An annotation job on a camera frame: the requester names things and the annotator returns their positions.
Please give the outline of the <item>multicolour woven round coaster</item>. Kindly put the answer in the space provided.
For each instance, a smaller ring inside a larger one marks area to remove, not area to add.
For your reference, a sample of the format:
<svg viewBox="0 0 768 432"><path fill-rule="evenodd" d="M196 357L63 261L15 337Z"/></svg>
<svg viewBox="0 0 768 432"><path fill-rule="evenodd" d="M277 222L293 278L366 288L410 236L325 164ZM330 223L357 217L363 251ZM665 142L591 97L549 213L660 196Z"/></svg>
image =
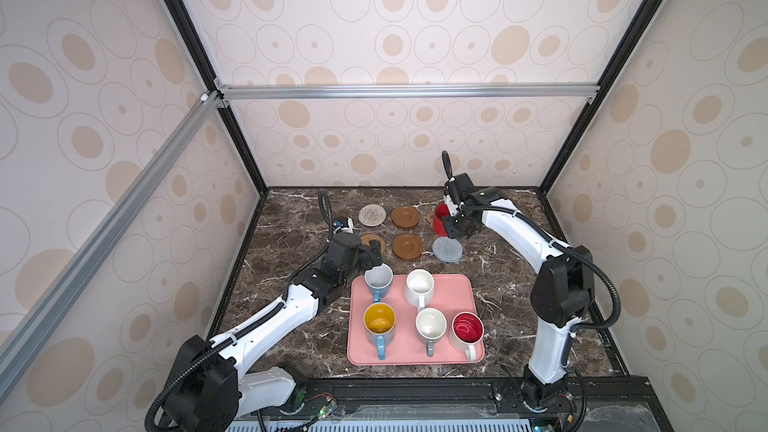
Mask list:
<svg viewBox="0 0 768 432"><path fill-rule="evenodd" d="M386 217L384 207L377 204L362 207L358 215L360 223L366 227L377 227L384 223Z"/></svg>

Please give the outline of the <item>brown wooden coaster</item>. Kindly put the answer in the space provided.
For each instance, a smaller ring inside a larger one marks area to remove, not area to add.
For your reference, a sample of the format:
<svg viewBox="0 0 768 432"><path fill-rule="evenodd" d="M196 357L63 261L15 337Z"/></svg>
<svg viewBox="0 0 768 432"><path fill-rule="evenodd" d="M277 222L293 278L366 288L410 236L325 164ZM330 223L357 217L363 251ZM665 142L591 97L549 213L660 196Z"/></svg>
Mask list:
<svg viewBox="0 0 768 432"><path fill-rule="evenodd" d="M392 223L404 230L410 230L416 227L421 220L421 213L413 206L400 206L391 213Z"/></svg>
<svg viewBox="0 0 768 432"><path fill-rule="evenodd" d="M414 261L423 252L423 242L418 235L411 233L398 234L392 241L393 254L405 261Z"/></svg>

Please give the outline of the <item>white mug red inside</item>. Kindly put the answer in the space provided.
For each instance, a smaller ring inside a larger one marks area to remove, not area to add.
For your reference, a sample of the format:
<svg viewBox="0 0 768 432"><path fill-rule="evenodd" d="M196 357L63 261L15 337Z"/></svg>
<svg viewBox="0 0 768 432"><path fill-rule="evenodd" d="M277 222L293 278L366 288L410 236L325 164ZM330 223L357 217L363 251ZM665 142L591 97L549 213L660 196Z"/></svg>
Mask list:
<svg viewBox="0 0 768 432"><path fill-rule="evenodd" d="M484 325L480 318L471 312L460 312L449 327L451 345L463 353L469 362L480 358L479 344L484 335Z"/></svg>

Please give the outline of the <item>grey woven round coaster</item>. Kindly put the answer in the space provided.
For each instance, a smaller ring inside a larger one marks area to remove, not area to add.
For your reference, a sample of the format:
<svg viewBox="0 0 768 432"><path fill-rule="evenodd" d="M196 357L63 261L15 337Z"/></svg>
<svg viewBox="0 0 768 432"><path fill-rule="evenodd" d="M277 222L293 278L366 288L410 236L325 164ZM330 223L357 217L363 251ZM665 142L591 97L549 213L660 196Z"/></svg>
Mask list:
<svg viewBox="0 0 768 432"><path fill-rule="evenodd" d="M443 262L456 263L463 257L463 246L456 239L438 237L432 244L432 252Z"/></svg>

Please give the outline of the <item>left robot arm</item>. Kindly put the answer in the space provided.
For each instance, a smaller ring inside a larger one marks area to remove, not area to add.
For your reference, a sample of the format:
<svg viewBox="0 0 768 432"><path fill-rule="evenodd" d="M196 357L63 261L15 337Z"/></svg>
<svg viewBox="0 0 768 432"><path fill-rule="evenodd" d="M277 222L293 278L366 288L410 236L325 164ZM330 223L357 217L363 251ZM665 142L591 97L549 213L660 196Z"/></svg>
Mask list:
<svg viewBox="0 0 768 432"><path fill-rule="evenodd" d="M381 249L365 245L350 221L334 218L324 190L318 204L328 227L323 248L288 278L281 295L239 325L209 340L195 335L180 347L168 379L144 419L159 431L159 413L170 431L224 431L237 418L286 404L297 381L281 367L251 367L291 331L333 304L350 279L382 264Z"/></svg>

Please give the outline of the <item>dark red mug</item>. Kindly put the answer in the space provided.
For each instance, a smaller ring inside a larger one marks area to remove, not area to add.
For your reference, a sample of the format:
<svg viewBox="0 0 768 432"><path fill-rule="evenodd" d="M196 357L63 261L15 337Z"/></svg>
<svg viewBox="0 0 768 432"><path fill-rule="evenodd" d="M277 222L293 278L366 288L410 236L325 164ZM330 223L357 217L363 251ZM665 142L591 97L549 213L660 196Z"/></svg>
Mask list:
<svg viewBox="0 0 768 432"><path fill-rule="evenodd" d="M432 220L432 228L434 232L440 237L448 236L448 233L445 228L445 224L443 222L443 218L449 217L449 216L450 216L450 211L448 206L445 203L441 203L436 207L433 215L433 220Z"/></svg>

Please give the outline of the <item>blue floral mug white inside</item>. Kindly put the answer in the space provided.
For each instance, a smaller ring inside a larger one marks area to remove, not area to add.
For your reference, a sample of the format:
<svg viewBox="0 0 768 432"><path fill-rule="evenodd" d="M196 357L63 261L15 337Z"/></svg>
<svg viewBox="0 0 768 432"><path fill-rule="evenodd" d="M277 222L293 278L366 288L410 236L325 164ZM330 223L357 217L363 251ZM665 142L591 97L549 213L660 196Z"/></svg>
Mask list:
<svg viewBox="0 0 768 432"><path fill-rule="evenodd" d="M394 273L387 264L381 264L367 270L364 280L373 296L373 302L381 302L390 292L394 282Z"/></svg>

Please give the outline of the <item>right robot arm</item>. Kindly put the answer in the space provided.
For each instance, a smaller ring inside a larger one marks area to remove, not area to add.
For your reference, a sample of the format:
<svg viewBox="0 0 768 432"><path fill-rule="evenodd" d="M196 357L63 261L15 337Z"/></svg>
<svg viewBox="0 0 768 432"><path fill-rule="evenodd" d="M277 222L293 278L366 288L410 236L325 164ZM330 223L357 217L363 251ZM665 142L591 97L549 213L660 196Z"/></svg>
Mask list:
<svg viewBox="0 0 768 432"><path fill-rule="evenodd" d="M480 189L467 174L454 174L446 151L442 164L447 176L444 203L449 214L441 221L448 237L470 237L488 228L516 249L536 272L530 302L538 317L537 332L520 390L526 406L539 412L566 388L568 357L576 333L605 330L619 319L618 289L592 262L587 248L573 247L546 232L499 189ZM589 322L584 314L595 302L596 279L609 292L611 313L602 322Z"/></svg>

